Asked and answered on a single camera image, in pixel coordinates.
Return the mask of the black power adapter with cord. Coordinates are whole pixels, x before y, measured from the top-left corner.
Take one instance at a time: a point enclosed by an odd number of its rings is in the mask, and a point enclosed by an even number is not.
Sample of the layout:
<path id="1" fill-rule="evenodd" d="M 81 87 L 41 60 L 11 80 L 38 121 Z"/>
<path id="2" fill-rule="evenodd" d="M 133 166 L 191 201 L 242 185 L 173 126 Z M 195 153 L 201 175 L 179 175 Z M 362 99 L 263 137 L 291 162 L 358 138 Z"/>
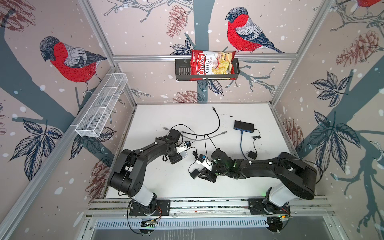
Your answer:
<path id="1" fill-rule="evenodd" d="M 199 155 L 197 153 L 197 149 L 194 148 L 195 150 L 192 152 L 193 156 L 195 158 L 195 161 L 189 166 L 189 174 L 193 179 L 196 179 L 200 175 L 200 169 L 198 167 L 198 158 Z"/>

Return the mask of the black network switch box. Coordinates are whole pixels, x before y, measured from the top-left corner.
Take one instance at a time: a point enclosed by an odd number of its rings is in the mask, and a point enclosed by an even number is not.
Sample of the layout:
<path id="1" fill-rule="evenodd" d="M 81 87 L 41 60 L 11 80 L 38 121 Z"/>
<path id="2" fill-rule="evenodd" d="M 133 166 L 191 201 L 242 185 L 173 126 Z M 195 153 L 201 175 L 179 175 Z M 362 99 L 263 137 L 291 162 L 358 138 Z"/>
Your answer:
<path id="1" fill-rule="evenodd" d="M 233 129 L 242 132 L 253 133 L 255 131 L 255 125 L 247 122 L 235 121 Z"/>

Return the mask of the white small switch box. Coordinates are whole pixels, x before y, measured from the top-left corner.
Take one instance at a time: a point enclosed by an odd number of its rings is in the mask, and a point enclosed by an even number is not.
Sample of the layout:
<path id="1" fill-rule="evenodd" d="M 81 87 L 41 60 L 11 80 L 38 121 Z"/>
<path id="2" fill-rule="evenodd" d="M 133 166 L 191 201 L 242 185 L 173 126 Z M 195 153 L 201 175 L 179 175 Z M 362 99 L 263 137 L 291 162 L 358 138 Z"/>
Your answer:
<path id="1" fill-rule="evenodd" d="M 188 153 L 187 153 L 186 151 L 182 151 L 182 152 L 180 152 L 179 154 L 180 154 L 180 156 L 181 156 L 183 159 L 185 159 L 185 158 L 188 156 Z"/>

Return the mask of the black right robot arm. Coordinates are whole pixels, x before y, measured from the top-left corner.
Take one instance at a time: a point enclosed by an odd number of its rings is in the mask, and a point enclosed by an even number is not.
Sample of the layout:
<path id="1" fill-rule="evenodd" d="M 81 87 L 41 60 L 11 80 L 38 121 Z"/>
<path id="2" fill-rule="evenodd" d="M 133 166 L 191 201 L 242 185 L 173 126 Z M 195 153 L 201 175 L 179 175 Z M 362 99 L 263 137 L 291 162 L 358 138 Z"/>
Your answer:
<path id="1" fill-rule="evenodd" d="M 269 187 L 263 199 L 257 204 L 249 202 L 249 210 L 258 214 L 288 214 L 289 201 L 300 198 L 313 200 L 317 182 L 317 170 L 295 156 L 283 152 L 269 160 L 253 160 L 230 158 L 225 152 L 216 149 L 211 160 L 202 154 L 195 155 L 196 162 L 203 166 L 191 172 L 192 178 L 200 178 L 215 183 L 218 176 L 227 176 L 234 180 L 245 180 L 254 177 L 273 178 L 280 184 Z"/>

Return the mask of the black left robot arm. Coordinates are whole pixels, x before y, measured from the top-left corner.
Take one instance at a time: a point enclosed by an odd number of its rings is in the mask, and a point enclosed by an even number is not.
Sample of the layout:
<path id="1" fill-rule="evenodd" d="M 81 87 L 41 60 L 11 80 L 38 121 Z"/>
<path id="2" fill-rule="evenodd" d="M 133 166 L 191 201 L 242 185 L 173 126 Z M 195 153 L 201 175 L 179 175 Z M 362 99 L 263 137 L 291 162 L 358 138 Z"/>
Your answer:
<path id="1" fill-rule="evenodd" d="M 148 146 L 132 151 L 123 150 L 110 170 L 109 187 L 134 200 L 143 213 L 154 213 L 157 196 L 144 186 L 147 165 L 160 156 L 172 165 L 180 162 L 183 159 L 181 152 L 186 150 L 182 147 L 183 140 L 181 132 L 171 129 L 167 135 L 156 138 Z"/>

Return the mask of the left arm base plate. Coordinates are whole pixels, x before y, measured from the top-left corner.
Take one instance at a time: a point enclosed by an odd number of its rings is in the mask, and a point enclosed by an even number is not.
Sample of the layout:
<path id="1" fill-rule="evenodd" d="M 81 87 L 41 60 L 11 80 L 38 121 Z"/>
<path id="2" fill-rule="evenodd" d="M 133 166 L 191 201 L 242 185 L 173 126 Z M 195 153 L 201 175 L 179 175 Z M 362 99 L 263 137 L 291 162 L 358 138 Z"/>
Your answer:
<path id="1" fill-rule="evenodd" d="M 155 200 L 148 206 L 133 201 L 129 207 L 130 217 L 160 217 L 169 216 L 171 208 L 170 200 Z"/>

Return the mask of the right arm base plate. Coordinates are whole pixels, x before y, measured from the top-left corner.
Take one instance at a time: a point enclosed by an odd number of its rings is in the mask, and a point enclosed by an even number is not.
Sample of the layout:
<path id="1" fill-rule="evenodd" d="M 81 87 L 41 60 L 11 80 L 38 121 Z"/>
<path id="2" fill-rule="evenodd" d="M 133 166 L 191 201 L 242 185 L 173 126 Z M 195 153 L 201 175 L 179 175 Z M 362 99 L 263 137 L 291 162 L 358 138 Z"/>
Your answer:
<path id="1" fill-rule="evenodd" d="M 288 203 L 278 207 L 265 199 L 248 199 L 248 209 L 252 215 L 290 215 Z"/>

